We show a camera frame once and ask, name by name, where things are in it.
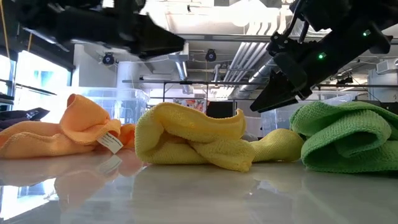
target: clear plastic container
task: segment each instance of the clear plastic container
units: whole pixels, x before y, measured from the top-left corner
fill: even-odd
[[[104,108],[112,119],[122,124],[136,124],[145,113],[149,96],[142,90],[117,88],[74,88],[77,93]]]
[[[145,113],[149,101],[149,96],[137,89],[68,87],[59,90],[58,95],[52,100],[51,107],[46,107],[50,110],[47,116],[51,119],[43,121],[58,123],[67,108],[67,99],[72,93],[94,101],[109,113],[111,119],[118,119],[122,124],[136,124]]]
[[[347,94],[342,95],[341,93],[334,94],[313,94],[311,99],[320,97],[324,103],[328,103],[329,105],[339,105],[342,103],[346,103],[349,101],[353,101],[355,99],[356,94]],[[314,100],[305,100],[298,101],[298,103],[294,105],[288,105],[281,108],[277,108],[274,110],[266,111],[261,113],[262,120],[262,133],[266,136],[271,131],[278,128],[290,129],[289,118],[293,115],[293,113],[298,110],[300,107],[314,102]]]

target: robotic arm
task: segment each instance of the robotic arm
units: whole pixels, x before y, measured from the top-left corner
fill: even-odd
[[[390,51],[392,36],[381,31],[398,23],[395,0],[296,0],[290,26],[272,35],[267,49],[278,69],[268,69],[269,83],[251,105],[263,112],[297,103],[312,94],[312,88],[370,50]],[[289,38],[297,19],[304,21],[299,41]],[[319,42],[303,42],[308,27],[331,29]]]
[[[93,43],[126,49],[145,60],[183,50],[185,40],[140,15],[145,0],[16,0],[17,19],[29,32],[58,45]]]

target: orange towel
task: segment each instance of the orange towel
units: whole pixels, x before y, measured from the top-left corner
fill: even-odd
[[[59,124],[24,121],[0,132],[0,158],[22,159],[64,156],[103,147],[97,139],[106,133],[123,148],[134,147],[133,124],[121,126],[99,105],[80,95],[70,95]]]

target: microfiber cloth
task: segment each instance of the microfiber cloth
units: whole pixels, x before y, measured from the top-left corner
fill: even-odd
[[[81,95],[71,95],[59,124],[23,121],[0,132],[0,158],[22,159],[90,152],[97,139],[110,133],[124,147],[134,147],[133,124],[121,126],[99,105]]]
[[[0,112],[0,120],[5,121],[16,118],[28,118],[31,121],[38,121],[44,118],[50,111],[43,108],[35,108],[27,111],[2,111]]]
[[[246,129],[243,112],[214,119],[175,103],[161,103],[147,111],[136,126],[136,154],[153,164],[206,164],[246,172],[252,162],[294,161],[303,140],[277,129],[260,141],[241,139]]]
[[[330,106],[314,102],[290,118],[291,128],[309,138],[303,163],[324,172],[398,170],[398,116],[364,102]]]

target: window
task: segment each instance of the window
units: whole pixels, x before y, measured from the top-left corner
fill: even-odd
[[[16,83],[57,93],[70,83],[70,72],[32,53],[18,55]]]
[[[9,60],[7,57],[0,55],[0,92],[12,96],[12,86],[10,85],[14,79],[16,62]]]
[[[4,186],[0,192],[0,219],[8,220],[51,200],[58,200],[54,182],[55,179],[49,179],[28,187]]]
[[[63,111],[54,106],[58,100],[54,94],[70,86],[70,80],[66,68],[26,51],[19,53],[13,110],[41,107],[50,111],[42,121],[59,122]]]

